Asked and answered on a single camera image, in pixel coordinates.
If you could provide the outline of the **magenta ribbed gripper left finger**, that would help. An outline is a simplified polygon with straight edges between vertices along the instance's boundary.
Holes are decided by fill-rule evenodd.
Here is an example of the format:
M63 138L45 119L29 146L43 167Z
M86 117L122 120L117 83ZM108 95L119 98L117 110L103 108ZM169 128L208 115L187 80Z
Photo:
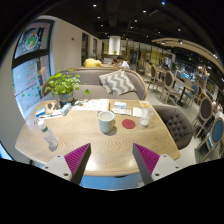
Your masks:
M91 144L85 144L64 156L65 161L72 173L71 182L79 185L89 157L91 155Z

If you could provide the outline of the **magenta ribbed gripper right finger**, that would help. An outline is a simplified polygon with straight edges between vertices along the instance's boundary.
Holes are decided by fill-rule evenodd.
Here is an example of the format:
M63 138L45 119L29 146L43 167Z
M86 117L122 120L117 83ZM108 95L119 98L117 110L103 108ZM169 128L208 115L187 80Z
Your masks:
M144 146L134 143L132 153L138 165L143 183L145 185L153 182L152 172L160 156Z

